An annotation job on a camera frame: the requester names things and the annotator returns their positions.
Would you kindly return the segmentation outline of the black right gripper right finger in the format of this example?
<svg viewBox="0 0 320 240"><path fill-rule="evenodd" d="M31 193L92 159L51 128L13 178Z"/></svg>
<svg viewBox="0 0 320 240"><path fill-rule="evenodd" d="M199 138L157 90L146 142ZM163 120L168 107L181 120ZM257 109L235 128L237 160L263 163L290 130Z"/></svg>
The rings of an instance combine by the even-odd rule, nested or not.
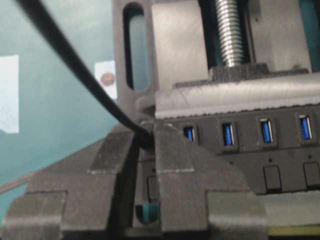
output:
<svg viewBox="0 0 320 240"><path fill-rule="evenodd" d="M239 168L170 123L154 126L154 140L163 239L268 239L265 207Z"/></svg>

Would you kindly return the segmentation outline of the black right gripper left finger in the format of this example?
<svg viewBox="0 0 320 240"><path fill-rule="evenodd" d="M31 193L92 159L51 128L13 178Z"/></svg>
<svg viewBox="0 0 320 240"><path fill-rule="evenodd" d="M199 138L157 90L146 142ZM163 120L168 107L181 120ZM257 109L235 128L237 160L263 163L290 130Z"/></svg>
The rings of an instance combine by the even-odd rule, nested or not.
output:
<svg viewBox="0 0 320 240"><path fill-rule="evenodd" d="M133 220L136 135L104 139L36 173L3 220L4 240L107 240Z"/></svg>

